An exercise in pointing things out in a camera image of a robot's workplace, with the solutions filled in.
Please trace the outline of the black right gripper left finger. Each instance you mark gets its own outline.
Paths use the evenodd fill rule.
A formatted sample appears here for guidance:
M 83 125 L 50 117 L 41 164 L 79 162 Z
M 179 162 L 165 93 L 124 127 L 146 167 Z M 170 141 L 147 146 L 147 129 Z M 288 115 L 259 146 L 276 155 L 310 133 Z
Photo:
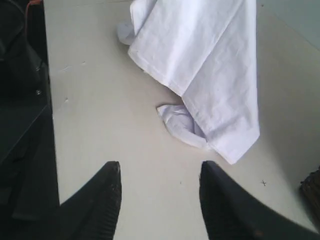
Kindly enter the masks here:
M 112 240 L 122 202 L 121 167 L 109 161 L 54 213 L 46 240 Z

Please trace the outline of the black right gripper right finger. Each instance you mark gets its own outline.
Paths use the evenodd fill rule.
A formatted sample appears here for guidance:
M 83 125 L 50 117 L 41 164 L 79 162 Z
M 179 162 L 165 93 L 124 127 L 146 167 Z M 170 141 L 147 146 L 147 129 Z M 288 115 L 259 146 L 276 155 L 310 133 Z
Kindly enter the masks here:
M 318 240 L 320 235 L 275 212 L 213 161 L 201 164 L 199 200 L 211 240 Z

